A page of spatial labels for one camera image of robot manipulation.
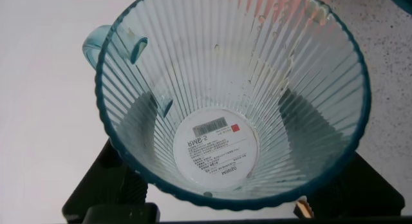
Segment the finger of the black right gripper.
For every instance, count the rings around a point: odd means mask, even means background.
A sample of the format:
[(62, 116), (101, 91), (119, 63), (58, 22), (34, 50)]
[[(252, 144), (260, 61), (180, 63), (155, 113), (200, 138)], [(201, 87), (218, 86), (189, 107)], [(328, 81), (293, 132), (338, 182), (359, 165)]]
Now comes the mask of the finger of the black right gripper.
[(359, 154), (307, 202), (316, 218), (399, 216), (405, 207), (401, 193)]

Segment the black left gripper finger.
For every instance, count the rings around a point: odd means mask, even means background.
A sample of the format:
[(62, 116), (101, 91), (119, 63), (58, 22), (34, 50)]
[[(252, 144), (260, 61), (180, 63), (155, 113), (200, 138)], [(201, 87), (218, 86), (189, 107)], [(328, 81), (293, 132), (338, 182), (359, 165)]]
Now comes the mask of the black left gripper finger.
[(148, 184), (107, 141), (62, 207), (68, 223), (147, 223)]

